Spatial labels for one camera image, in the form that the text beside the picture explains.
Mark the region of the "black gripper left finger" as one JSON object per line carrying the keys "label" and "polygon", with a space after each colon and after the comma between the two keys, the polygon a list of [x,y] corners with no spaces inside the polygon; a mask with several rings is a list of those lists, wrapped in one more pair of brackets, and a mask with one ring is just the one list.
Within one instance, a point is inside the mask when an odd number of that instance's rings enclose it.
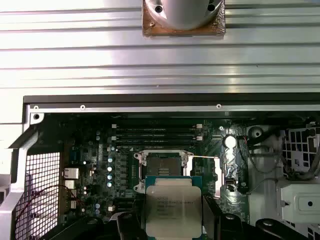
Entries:
{"label": "black gripper left finger", "polygon": [[146,232],[141,228],[133,212],[118,212],[109,221],[98,217],[83,217],[62,229],[46,234],[47,240],[144,240]]}

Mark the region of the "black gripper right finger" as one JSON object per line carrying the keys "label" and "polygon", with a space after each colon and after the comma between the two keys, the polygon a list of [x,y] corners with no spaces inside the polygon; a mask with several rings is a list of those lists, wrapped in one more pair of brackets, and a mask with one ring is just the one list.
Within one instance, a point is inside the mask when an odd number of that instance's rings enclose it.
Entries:
{"label": "black gripper right finger", "polygon": [[209,240],[306,240],[307,237],[271,218],[252,226],[232,213],[223,213],[213,197],[202,197],[202,225]]}

